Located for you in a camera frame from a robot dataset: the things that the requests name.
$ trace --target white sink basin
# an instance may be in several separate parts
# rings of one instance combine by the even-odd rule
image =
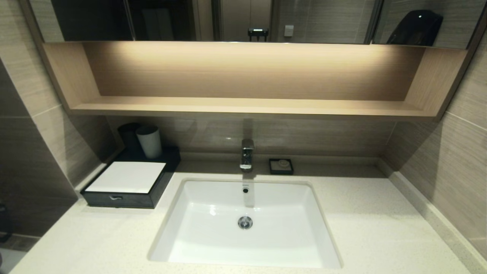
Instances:
[[[186,181],[171,208],[150,260],[341,268],[306,184]],[[239,226],[242,216],[251,228]]]

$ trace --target faucet spout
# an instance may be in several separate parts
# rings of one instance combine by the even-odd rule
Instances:
[[[254,141],[251,139],[242,140],[242,160],[240,169],[244,173],[252,172],[252,152],[254,151]]]

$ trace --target soap dish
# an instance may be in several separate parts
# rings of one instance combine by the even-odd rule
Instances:
[[[294,174],[291,159],[269,159],[269,169],[273,175],[292,175]]]

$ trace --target mirror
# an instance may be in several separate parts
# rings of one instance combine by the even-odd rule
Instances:
[[[30,0],[45,42],[369,44],[379,0]]]
[[[466,49],[486,0],[384,0],[374,43]]]

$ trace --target sink drain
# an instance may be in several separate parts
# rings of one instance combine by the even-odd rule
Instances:
[[[238,225],[241,229],[249,229],[252,227],[253,223],[254,222],[252,221],[252,219],[249,216],[240,217],[240,219],[238,221]]]

